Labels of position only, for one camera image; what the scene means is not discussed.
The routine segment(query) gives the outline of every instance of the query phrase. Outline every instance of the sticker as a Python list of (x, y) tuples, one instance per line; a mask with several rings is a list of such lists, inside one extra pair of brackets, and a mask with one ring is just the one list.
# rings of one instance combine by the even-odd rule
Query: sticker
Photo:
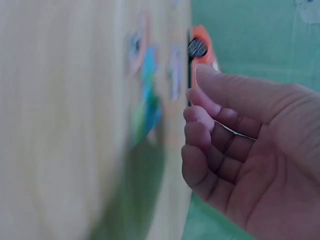
[(178, 46), (172, 48), (169, 62), (169, 79), (171, 100), (175, 101), (181, 94), (182, 56)]
[(129, 68), (132, 75), (141, 68), (150, 41), (150, 16), (143, 12), (139, 16), (138, 30), (129, 38)]
[(320, 0), (296, 0), (300, 17), (308, 24), (320, 23)]

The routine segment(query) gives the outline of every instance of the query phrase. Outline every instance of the skin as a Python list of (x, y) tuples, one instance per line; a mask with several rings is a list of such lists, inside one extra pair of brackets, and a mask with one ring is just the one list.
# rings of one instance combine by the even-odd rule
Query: skin
[(258, 240), (319, 239), (320, 94), (206, 65), (196, 80), (183, 113), (186, 183)]

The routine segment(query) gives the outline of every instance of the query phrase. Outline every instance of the palm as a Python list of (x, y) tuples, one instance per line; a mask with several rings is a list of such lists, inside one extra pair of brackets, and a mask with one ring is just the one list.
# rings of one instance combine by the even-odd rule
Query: palm
[(317, 238), (318, 182), (275, 145), (267, 125), (198, 101), (184, 112), (182, 173), (192, 190), (259, 239)]

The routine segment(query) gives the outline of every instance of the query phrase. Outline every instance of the wooden board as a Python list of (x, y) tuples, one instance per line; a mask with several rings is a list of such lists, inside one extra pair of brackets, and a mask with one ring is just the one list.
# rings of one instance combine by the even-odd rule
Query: wooden board
[[(134, 166), (127, 158), (133, 79), (125, 71), (125, 39), (142, 10), (150, 12), (160, 49), (164, 162), (150, 223), (141, 226), (146, 239), (181, 238), (190, 200), (180, 157), (189, 1), (14, 0), (0, 3), (0, 239), (87, 238), (105, 224), (121, 186), (131, 189), (124, 180)], [(174, 102), (167, 80), (172, 45), (184, 59), (182, 95)], [(138, 151), (143, 155), (144, 146)]]

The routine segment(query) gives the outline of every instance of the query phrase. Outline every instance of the orange object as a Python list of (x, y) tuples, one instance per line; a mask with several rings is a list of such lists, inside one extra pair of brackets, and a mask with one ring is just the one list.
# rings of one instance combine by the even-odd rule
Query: orange object
[(192, 35), (194, 39), (203, 41), (207, 47), (207, 53), (202, 57), (196, 57), (192, 60), (192, 87), (197, 87), (196, 81), (196, 67), (197, 64), (207, 64), (212, 66), (215, 70), (220, 71), (220, 66), (214, 51), (212, 40), (209, 33), (203, 25), (193, 28)]

